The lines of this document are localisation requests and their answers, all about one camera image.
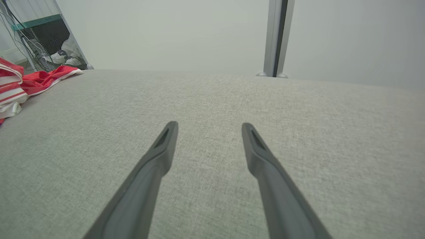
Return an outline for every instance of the cable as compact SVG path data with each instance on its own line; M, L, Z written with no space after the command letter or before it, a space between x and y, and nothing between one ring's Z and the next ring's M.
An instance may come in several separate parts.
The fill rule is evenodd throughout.
M5 4L3 3L3 1L1 1L1 4L4 6L4 8L6 8L6 9L9 9L8 7L6 7L5 6ZM37 47L40 51L41 51L41 54L44 56L44 57L46 57L46 55L44 55L44 53L43 53L43 50L40 48L40 47L38 47L36 44L34 44L34 42L32 42L22 31L21 31L21 29L19 29L19 27L18 27L18 25L13 21L13 18L8 14L8 12L6 12L6 14L11 18L11 20L12 20L12 22L15 24L15 26L16 26L16 29L18 29L18 31L29 41L29 42L31 42L35 47Z
M32 52L32 57L35 59L36 63L37 63L37 64L38 64L41 68L43 68L43 70L44 70L44 71L48 71L48 70L44 67L44 65L40 62L40 59L37 57L37 55L35 54L35 52L34 52L34 51Z
M35 70L35 69L28 70L28 63L29 63L29 62L27 61L27 63L25 64L25 70L26 70L26 71L33 71L33 70Z
M9 8L9 6L7 5L7 2L6 1L4 1L4 3L6 4L6 6L7 6L7 9L8 10L10 10L10 8ZM18 23L24 28L24 29L27 29L26 27L24 27L24 25L22 25L22 23L16 18L16 16L15 16L15 14L13 14L13 12L12 11L10 11L10 13L12 13L12 16L16 19L16 21L18 21Z
M1 18L1 21L3 22L3 25L6 27L6 29L7 29L7 32L9 33L9 36L12 38L12 40L14 40L13 41L13 43L15 44L15 46L16 46L16 48L19 50L19 52L27 59L27 61L29 61L29 59L28 59L28 57L21 51L21 49L19 49L19 47L18 47L18 45L16 45L16 42L17 43L19 43L19 44L21 44L21 45L23 45L25 48L27 48L27 46L25 45L25 44L22 44L22 43L20 43L20 42L18 42L17 40L16 40L16 38L14 38L14 37L12 37L12 34L10 33L10 31L9 31L9 27L6 25L6 23L5 23L5 21L4 21L4 19L3 19L3 16L4 16L4 14L3 13L1 13L0 12L0 18Z

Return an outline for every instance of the red towel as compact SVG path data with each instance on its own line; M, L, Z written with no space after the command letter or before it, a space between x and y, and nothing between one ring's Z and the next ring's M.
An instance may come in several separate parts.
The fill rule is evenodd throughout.
M23 76L24 68L0 58L0 125L4 118L21 110L20 103L27 98L45 92L59 81L81 74L82 70L62 65L51 72L38 71Z

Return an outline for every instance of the shoe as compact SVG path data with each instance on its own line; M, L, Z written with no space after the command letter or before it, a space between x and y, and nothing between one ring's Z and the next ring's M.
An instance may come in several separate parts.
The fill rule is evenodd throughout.
M66 52L64 50L58 50L55 54L51 55L50 57L43 57L48 62L51 62L53 64L62 64L66 62Z
M66 60L66 62L64 62L62 65L68 65L68 66L73 66L73 67L77 67L79 65L82 65L81 62L74 57L68 57L68 59Z

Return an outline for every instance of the gray sofa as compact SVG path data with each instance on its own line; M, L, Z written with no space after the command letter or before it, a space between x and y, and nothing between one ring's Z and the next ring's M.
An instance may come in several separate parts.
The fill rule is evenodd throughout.
M334 238L423 238L424 102L367 85L87 70L0 127L0 238L82 238L171 120L150 238L268 238L243 122Z

